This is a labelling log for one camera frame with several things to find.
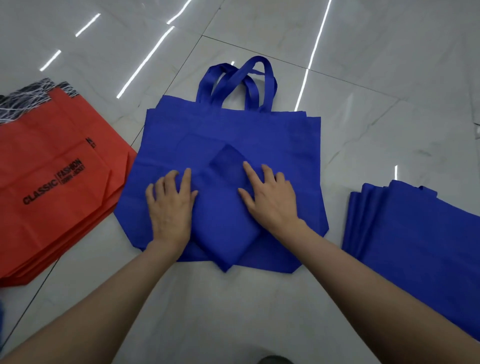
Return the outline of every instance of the left hand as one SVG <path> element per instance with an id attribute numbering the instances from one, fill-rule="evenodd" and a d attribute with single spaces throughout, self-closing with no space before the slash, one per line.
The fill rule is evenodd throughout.
<path id="1" fill-rule="evenodd" d="M 147 249 L 167 251 L 180 257 L 190 240 L 192 230 L 192 209 L 198 191 L 190 192 L 192 170 L 187 168 L 183 174 L 180 192 L 177 192 L 175 177 L 178 171 L 172 170 L 155 183 L 156 200 L 153 196 L 154 185 L 148 185 L 145 196 L 152 220 L 153 240 Z"/>

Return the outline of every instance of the hand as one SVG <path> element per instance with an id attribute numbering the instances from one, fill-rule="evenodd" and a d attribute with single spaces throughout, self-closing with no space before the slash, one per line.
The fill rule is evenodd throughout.
<path id="1" fill-rule="evenodd" d="M 297 201 L 290 181 L 285 180 L 282 172 L 273 176 L 270 167 L 263 164 L 265 183 L 247 162 L 243 168 L 253 187 L 255 200 L 243 188 L 239 188 L 240 196 L 248 211 L 257 222 L 281 240 L 285 230 L 296 225 L 301 220 L 297 217 Z"/>
<path id="2" fill-rule="evenodd" d="M 166 249 L 178 259 L 190 240 L 192 208 L 198 191 L 190 192 L 192 170 L 187 168 L 183 174 L 180 192 L 177 193 L 177 175 L 178 171 L 172 170 L 155 183 L 156 200 L 152 183 L 148 185 L 145 195 L 153 228 L 153 241 L 148 248 Z"/>

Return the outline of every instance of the right hand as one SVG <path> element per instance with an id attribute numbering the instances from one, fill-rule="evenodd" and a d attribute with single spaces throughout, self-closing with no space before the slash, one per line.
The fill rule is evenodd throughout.
<path id="1" fill-rule="evenodd" d="M 297 201 L 290 181 L 285 180 L 282 172 L 276 176 L 270 167 L 263 164 L 265 183 L 248 164 L 243 168 L 253 187 L 254 199 L 243 188 L 238 191 L 248 211 L 257 222 L 280 240 L 289 227 L 297 225 L 301 220 L 297 216 Z"/>

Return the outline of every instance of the finger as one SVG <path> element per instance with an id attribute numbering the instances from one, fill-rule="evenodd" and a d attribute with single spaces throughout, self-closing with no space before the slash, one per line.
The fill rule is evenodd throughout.
<path id="1" fill-rule="evenodd" d="M 275 179 L 276 179 L 277 183 L 284 183 L 285 182 L 285 175 L 282 172 L 278 172 L 275 175 Z"/>
<path id="2" fill-rule="evenodd" d="M 249 211 L 253 210 L 255 208 L 255 202 L 253 201 L 252 196 L 250 196 L 250 194 L 243 188 L 239 188 L 239 194 L 247 209 Z"/>
<path id="3" fill-rule="evenodd" d="M 145 190 L 145 197 L 147 199 L 148 206 L 151 206 L 155 203 L 155 199 L 153 197 L 153 183 L 149 184 Z"/>
<path id="4" fill-rule="evenodd" d="M 183 173 L 180 184 L 180 194 L 190 196 L 190 184 L 192 182 L 192 170 L 187 168 Z"/>
<path id="5" fill-rule="evenodd" d="M 245 173 L 247 173 L 247 177 L 250 180 L 253 189 L 263 184 L 260 178 L 258 178 L 257 173 L 253 170 L 252 166 L 248 164 L 248 162 L 243 163 L 243 169 L 245 170 Z"/>
<path id="6" fill-rule="evenodd" d="M 177 185 L 175 184 L 175 177 L 179 172 L 171 170 L 165 176 L 165 195 L 177 193 Z"/>
<path id="7" fill-rule="evenodd" d="M 195 204 L 195 199 L 197 198 L 198 191 L 193 191 L 190 194 L 190 209 L 193 209 L 193 205 Z"/>
<path id="8" fill-rule="evenodd" d="M 268 165 L 262 164 L 262 170 L 264 171 L 265 183 L 275 183 L 272 169 Z"/>
<path id="9" fill-rule="evenodd" d="M 165 196 L 165 177 L 160 177 L 158 181 L 155 183 L 155 194 L 156 199 L 161 199 Z"/>

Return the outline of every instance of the stack of blue bags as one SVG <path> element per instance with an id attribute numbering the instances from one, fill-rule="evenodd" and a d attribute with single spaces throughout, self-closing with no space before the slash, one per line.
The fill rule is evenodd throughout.
<path id="1" fill-rule="evenodd" d="M 342 249 L 480 340 L 480 217 L 423 186 L 366 183 Z"/>
<path id="2" fill-rule="evenodd" d="M 264 73 L 253 69 L 257 62 L 264 64 Z M 262 105 L 249 73 L 265 75 Z M 240 84 L 246 88 L 245 110 L 223 109 Z M 179 261 L 212 260 L 223 271 L 240 265 L 281 273 L 301 265 L 250 216 L 238 194 L 241 187 L 253 196 L 243 161 L 260 179 L 261 165 L 267 164 L 292 183 L 299 217 L 322 236 L 328 231 L 320 189 L 321 120 L 304 111 L 272 111 L 277 88 L 270 62 L 255 56 L 240 69 L 228 63 L 210 67 L 195 102 L 163 96 L 147 111 L 142 144 L 115 210 L 133 246 L 143 250 L 153 238 L 146 187 L 170 170 L 191 168 L 192 190 L 199 194 L 192 238 Z"/>

